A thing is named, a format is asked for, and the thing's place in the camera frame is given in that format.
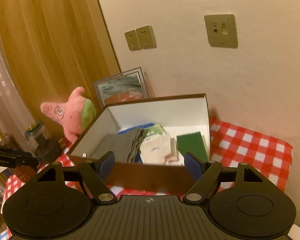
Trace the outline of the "framed picture against wall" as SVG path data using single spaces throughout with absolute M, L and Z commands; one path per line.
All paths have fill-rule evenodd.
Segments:
M 101 107 L 155 97 L 147 73 L 141 67 L 105 77 L 93 85 Z

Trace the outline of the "blue cloth in box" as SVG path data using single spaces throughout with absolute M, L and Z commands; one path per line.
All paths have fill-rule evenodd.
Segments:
M 130 131 L 132 131 L 134 129 L 137 129 L 137 128 L 146 129 L 146 128 L 151 127 L 153 125 L 154 124 L 152 122 L 150 122 L 150 123 L 147 123 L 147 124 L 130 127 L 128 129 L 124 129 L 122 131 L 117 132 L 117 134 L 125 134 L 125 133 L 130 132 Z M 138 154 L 135 156 L 134 163 L 142 163 L 142 160 L 141 160 L 141 157 L 140 157 L 140 152 L 138 152 Z

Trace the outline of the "glass jar with lid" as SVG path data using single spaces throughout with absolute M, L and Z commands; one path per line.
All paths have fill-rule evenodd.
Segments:
M 38 121 L 30 125 L 24 135 L 32 153 L 35 153 L 37 149 L 42 150 L 46 148 L 50 132 L 42 121 Z

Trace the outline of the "sheer white curtain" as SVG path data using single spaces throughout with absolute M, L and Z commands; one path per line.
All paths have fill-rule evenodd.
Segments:
M 24 150 L 29 150 L 26 129 L 34 122 L 15 86 L 0 37 L 0 131 L 11 134 Z

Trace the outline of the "orange brown curtain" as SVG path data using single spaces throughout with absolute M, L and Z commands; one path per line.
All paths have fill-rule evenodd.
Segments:
M 40 105 L 76 87 L 98 103 L 93 83 L 120 72 L 98 0 L 0 0 L 0 38 L 23 102 L 56 139 L 63 129 Z

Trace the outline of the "dark round jar base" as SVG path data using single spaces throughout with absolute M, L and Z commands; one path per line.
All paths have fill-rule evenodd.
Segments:
M 40 163 L 54 162 L 61 154 L 61 146 L 54 138 L 36 137 L 38 146 L 35 155 Z

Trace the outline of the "dark green sponge pad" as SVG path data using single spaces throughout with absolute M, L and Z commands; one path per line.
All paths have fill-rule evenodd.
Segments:
M 200 160 L 208 160 L 207 152 L 200 132 L 178 135 L 177 148 L 182 156 L 185 156 L 187 152 L 192 152 Z

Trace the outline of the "double wall socket plate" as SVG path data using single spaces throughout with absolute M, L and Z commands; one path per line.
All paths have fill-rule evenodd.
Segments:
M 157 48 L 153 27 L 146 25 L 125 33 L 126 42 L 130 51 Z

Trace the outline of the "red white checkered tablecloth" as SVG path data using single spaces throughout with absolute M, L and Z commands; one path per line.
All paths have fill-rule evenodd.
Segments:
M 225 167 L 237 167 L 240 162 L 247 162 L 281 191 L 285 191 L 292 164 L 293 147 L 280 139 L 254 132 L 252 130 L 235 126 L 233 124 L 210 118 L 211 132 L 211 159 L 220 162 Z M 63 166 L 74 166 L 74 163 L 66 155 L 72 144 L 62 138 L 59 140 L 63 150 L 57 159 Z M 24 183 L 16 175 L 8 178 L 5 185 L 5 193 L 2 204 Z M 124 195 L 165 195 L 166 192 L 144 191 L 133 188 L 109 185 L 111 191 L 117 197 Z

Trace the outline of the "green tissue packet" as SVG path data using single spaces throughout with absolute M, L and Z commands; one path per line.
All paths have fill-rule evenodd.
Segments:
M 179 161 L 175 137 L 160 125 L 144 129 L 146 137 L 140 146 L 140 157 L 146 165 L 166 165 Z

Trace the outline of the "grey cloth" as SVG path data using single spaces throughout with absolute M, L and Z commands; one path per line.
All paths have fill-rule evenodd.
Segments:
M 146 137 L 144 129 L 137 128 L 125 134 L 107 135 L 91 158 L 100 159 L 111 151 L 115 154 L 115 161 L 120 163 L 133 163 L 140 151 L 140 146 Z

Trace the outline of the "single wall outlet plate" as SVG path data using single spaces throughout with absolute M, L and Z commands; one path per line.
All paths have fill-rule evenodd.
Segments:
M 211 47 L 238 48 L 236 19 L 233 14 L 205 15 L 204 20 Z

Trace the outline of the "brown cardboard box white inside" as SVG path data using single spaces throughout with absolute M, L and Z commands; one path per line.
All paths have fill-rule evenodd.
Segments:
M 109 185 L 184 193 L 193 185 L 185 154 L 210 156 L 205 94 L 170 96 L 106 106 L 69 151 L 74 163 L 115 154 Z

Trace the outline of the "pink starfish plush toy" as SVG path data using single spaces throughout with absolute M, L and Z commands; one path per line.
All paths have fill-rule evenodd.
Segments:
M 96 108 L 90 99 L 83 96 L 83 87 L 75 88 L 66 103 L 44 102 L 42 113 L 63 127 L 64 136 L 72 144 L 96 116 Z

